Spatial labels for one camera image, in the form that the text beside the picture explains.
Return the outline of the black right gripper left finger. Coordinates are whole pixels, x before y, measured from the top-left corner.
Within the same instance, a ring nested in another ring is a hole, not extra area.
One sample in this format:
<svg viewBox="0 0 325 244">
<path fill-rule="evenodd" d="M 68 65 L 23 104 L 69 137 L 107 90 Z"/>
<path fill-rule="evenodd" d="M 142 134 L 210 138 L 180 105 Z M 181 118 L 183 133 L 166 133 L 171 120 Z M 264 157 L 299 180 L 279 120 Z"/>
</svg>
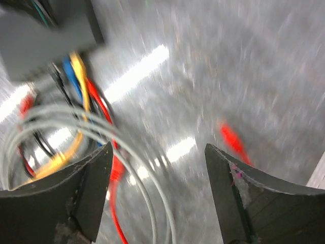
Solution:
<svg viewBox="0 0 325 244">
<path fill-rule="evenodd" d="M 113 148 L 24 185 L 1 191 L 1 243 L 92 243 L 98 236 Z"/>
</svg>

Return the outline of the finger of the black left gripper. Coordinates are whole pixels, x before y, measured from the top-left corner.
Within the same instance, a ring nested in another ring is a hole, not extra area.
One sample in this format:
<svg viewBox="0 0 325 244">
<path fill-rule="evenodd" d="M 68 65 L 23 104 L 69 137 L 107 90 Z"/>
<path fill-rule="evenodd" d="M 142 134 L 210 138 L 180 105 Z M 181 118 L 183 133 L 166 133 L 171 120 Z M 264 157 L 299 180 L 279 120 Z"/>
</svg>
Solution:
<svg viewBox="0 0 325 244">
<path fill-rule="evenodd" d="M 46 28 L 56 28 L 58 23 L 48 1 L 26 1 L 28 13 Z"/>
</svg>

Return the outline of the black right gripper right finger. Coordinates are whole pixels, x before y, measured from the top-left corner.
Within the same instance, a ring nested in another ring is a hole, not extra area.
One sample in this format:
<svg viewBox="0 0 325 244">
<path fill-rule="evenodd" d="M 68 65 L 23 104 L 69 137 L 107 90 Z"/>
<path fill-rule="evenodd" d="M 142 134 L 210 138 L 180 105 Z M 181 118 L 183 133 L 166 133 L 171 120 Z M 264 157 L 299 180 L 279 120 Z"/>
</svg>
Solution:
<svg viewBox="0 0 325 244">
<path fill-rule="evenodd" d="M 273 177 L 212 144 L 205 158 L 224 243 L 324 243 L 324 190 Z"/>
</svg>

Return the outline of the black network switch box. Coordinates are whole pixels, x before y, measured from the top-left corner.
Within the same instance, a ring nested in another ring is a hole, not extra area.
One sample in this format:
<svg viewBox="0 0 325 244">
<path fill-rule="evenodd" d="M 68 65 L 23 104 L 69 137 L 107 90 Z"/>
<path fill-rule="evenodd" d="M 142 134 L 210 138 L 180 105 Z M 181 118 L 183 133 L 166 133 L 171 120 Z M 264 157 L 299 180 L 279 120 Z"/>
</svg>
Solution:
<svg viewBox="0 0 325 244">
<path fill-rule="evenodd" d="M 91 1 L 48 2 L 56 28 L 46 28 L 30 16 L 26 1 L 1 2 L 1 63 L 10 81 L 31 79 L 71 52 L 104 42 Z"/>
</svg>

